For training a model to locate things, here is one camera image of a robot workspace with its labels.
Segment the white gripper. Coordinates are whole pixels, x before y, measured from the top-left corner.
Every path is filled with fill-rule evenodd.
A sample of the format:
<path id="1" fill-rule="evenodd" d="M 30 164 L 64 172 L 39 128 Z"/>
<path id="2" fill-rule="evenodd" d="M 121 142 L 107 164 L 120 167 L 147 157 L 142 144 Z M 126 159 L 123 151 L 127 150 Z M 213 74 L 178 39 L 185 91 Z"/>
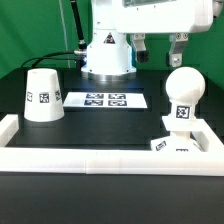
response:
<path id="1" fill-rule="evenodd" d="M 212 0 L 112 0 L 112 8 L 115 29 L 137 33 L 131 35 L 131 43 L 139 63 L 149 59 L 144 33 L 173 33 L 166 63 L 179 67 L 187 33 L 205 32 L 213 23 Z"/>

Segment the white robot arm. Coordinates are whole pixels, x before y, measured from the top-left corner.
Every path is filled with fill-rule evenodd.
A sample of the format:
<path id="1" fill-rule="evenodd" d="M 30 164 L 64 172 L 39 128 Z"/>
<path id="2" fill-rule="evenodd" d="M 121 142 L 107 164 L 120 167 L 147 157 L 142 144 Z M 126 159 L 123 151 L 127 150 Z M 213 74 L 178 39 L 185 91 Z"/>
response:
<path id="1" fill-rule="evenodd" d="M 168 64 L 178 67 L 191 33 L 213 23 L 213 0 L 91 0 L 93 33 L 82 73 L 89 79 L 133 77 L 134 61 L 146 62 L 147 34 L 167 34 Z"/>

